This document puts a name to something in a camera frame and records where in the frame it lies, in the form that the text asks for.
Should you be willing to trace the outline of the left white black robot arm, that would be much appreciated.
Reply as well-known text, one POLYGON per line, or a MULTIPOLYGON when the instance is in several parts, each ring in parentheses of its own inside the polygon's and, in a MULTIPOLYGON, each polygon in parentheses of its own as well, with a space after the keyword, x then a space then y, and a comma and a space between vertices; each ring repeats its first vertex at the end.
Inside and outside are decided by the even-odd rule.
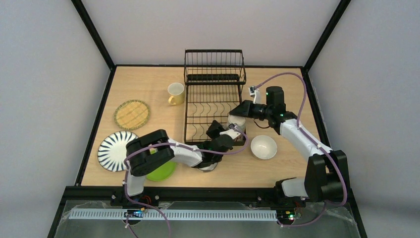
POLYGON ((224 155, 232 154, 241 130, 231 124, 225 129, 213 121, 207 130, 210 137, 197 145, 187 145, 168 137, 164 129, 153 131, 127 143, 124 164, 127 167, 124 186, 128 196, 144 191, 146 176, 167 162, 182 163, 201 171, 212 171, 224 155))

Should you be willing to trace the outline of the black wire dish rack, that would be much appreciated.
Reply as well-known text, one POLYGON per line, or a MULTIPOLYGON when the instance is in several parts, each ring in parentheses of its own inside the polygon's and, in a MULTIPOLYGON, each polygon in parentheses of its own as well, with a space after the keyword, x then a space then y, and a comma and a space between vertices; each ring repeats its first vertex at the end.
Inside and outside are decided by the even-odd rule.
POLYGON ((242 102, 246 81, 242 50, 185 50, 186 144, 208 140, 206 131, 214 120, 227 124, 229 112, 242 102))

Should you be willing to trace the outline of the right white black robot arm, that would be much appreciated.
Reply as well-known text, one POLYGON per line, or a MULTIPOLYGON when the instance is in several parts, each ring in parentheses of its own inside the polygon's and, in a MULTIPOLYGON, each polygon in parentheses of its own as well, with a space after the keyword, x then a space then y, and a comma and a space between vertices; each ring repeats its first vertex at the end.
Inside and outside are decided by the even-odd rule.
POLYGON ((303 197, 313 202, 333 201, 348 197, 347 157, 341 150, 332 150, 321 143, 300 123, 298 117, 286 110, 284 91, 269 86, 266 103, 244 100, 230 111, 233 116, 266 120, 268 126, 289 141, 307 160, 303 178, 288 178, 278 182, 286 197, 303 197))

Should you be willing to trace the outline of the yellow ceramic mug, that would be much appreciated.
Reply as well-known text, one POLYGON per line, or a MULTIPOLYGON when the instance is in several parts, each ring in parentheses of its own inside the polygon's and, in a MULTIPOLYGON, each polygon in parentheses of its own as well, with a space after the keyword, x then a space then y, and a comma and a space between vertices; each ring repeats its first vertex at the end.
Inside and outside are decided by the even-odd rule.
POLYGON ((185 86, 182 83, 171 83, 167 88, 170 97, 168 103, 171 106, 181 105, 185 101, 185 86))

